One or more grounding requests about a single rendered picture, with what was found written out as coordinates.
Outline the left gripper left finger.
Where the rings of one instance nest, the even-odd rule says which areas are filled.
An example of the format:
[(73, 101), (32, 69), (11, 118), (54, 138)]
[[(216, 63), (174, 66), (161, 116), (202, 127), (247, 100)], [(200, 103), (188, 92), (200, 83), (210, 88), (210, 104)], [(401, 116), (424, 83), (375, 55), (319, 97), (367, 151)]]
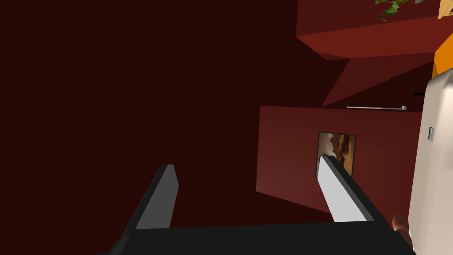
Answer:
[(126, 229), (169, 228), (179, 186), (173, 164), (159, 167)]

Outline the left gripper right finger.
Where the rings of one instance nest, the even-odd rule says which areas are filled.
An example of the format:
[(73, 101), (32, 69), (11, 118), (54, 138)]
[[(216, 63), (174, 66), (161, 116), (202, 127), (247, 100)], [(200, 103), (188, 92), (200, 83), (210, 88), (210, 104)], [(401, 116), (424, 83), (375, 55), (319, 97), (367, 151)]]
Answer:
[(353, 188), (340, 173), (333, 156), (321, 156), (316, 177), (334, 222), (374, 221)]

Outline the copper round door knob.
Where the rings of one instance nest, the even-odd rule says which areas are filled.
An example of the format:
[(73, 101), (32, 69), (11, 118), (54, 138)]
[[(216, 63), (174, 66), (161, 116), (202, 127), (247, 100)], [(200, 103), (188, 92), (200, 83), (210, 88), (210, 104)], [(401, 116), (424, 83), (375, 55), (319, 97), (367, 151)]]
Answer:
[(410, 226), (406, 218), (399, 214), (394, 215), (392, 219), (392, 228), (403, 237), (411, 248), (413, 248), (413, 242), (410, 236)]

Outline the grey metal bar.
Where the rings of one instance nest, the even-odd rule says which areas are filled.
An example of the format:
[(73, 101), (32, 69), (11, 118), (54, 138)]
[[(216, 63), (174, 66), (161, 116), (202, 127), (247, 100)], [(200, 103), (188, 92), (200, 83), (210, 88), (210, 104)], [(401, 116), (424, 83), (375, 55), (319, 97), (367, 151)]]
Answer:
[(351, 108), (351, 109), (372, 109), (372, 110), (400, 110), (400, 111), (407, 110), (406, 106), (401, 106), (399, 108), (347, 106), (346, 108)]

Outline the cream white door leaf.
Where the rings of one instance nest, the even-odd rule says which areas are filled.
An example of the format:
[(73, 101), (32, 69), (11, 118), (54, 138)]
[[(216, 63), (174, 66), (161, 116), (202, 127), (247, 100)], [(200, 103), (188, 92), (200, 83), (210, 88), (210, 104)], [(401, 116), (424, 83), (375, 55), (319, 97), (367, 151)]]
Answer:
[(425, 91), (408, 221), (416, 255), (453, 255), (453, 68)]

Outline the green leafy plant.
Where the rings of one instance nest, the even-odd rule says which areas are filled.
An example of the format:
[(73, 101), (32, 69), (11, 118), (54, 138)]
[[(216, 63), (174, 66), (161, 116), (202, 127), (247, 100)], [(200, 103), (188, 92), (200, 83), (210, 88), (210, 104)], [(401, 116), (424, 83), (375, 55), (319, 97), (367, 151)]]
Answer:
[(400, 5), (411, 0), (374, 0), (374, 4), (387, 4), (388, 6), (382, 10), (382, 12), (376, 15), (376, 18), (389, 23), (387, 17), (393, 16), (399, 12)]

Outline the brown framed wall picture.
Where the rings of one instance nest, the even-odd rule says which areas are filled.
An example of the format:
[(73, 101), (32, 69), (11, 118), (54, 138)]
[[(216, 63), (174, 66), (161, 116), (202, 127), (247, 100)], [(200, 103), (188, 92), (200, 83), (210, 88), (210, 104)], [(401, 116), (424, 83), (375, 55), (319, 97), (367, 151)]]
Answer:
[(356, 135), (320, 131), (318, 135), (315, 176), (318, 174), (322, 156), (333, 156), (347, 173), (352, 176), (356, 141)]

